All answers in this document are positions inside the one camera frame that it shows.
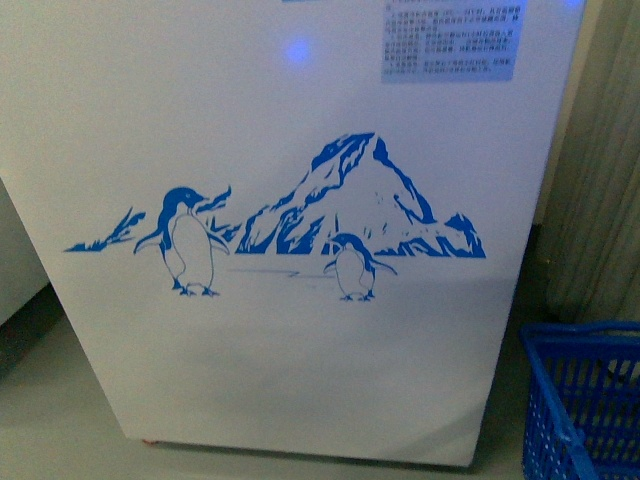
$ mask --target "blue plastic basket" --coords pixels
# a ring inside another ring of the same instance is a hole
[[[640,480],[640,323],[532,324],[527,480]]]

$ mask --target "penguin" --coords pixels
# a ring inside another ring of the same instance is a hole
[[[324,273],[335,270],[338,285],[344,294],[342,300],[352,301],[355,298],[368,302],[374,298],[373,286],[378,269],[398,275],[391,266],[374,260],[357,236],[339,233],[330,241],[339,246],[339,251],[336,258],[324,267]]]
[[[203,200],[207,198],[191,188],[170,190],[162,203],[158,227],[138,241],[133,249],[135,255],[149,245],[158,245],[173,278],[173,289],[180,290],[180,295],[195,295],[194,287],[199,287],[203,296],[218,295],[211,289],[213,249],[229,255],[226,242],[193,213],[193,208]]]

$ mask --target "iceberg illustration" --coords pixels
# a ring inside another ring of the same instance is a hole
[[[438,221],[375,133],[327,144],[291,192],[245,222],[236,253],[328,255],[340,232],[374,255],[486,257],[471,220],[456,213]]]

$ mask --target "white appliance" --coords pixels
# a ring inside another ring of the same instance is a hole
[[[582,7],[10,2],[0,175],[124,433],[468,465]]]

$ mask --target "gray floor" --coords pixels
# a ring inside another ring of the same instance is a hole
[[[528,366],[519,327],[547,320],[544,268],[525,260],[470,469],[208,447],[122,435],[51,288],[0,329],[0,479],[522,479]]]

